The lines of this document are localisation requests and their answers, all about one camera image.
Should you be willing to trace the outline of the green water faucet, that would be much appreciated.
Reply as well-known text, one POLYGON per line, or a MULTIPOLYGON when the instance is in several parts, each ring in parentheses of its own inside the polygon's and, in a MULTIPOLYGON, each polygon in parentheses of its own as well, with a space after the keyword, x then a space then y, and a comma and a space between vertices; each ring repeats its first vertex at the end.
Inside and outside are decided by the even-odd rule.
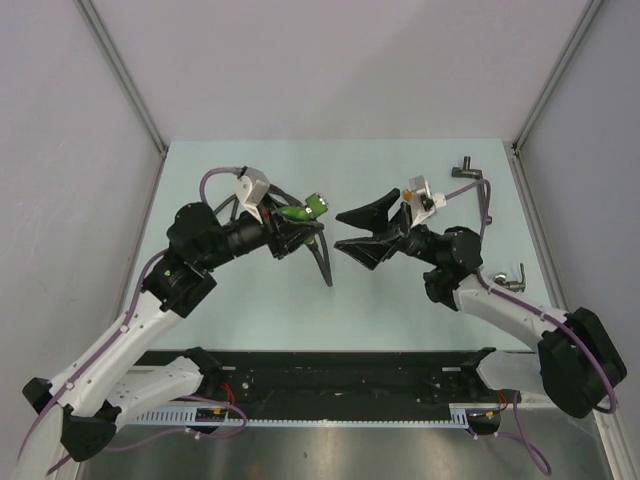
POLYGON ((279 208, 279 212, 293 221, 315 221, 320 216, 328 212, 329 205, 325 197, 314 192, 310 194, 300 206, 284 206, 279 208))

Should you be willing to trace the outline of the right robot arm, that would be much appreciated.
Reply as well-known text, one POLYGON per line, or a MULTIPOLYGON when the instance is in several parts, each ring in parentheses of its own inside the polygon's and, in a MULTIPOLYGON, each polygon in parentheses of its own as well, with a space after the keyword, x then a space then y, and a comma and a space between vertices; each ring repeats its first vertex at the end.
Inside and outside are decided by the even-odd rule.
POLYGON ((484 320, 529 347, 538 365, 534 390, 575 418, 615 413, 615 388, 627 368, 598 315, 584 307, 569 312, 535 304, 486 276, 480 232, 454 226, 437 233, 425 223, 448 199, 394 188, 337 214, 338 221, 368 234, 334 246, 369 270, 397 253, 432 265, 423 275, 429 300, 484 320))

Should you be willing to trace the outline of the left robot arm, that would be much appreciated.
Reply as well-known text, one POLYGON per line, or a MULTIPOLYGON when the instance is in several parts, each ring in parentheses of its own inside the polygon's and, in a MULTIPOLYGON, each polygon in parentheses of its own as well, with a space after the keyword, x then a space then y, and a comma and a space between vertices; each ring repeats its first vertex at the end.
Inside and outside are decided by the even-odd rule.
POLYGON ((19 463, 35 459, 44 475, 105 450, 129 420, 174 399, 207 400, 222 389, 221 364, 193 347, 164 367, 127 383, 125 374, 159 337, 186 319, 212 292, 213 271, 267 247, 281 259, 322 235, 327 201, 313 193, 284 205, 266 192, 239 217, 221 223, 198 201, 169 227, 168 246, 142 268, 129 307, 69 367, 52 379, 34 377, 23 395, 37 413, 19 463))

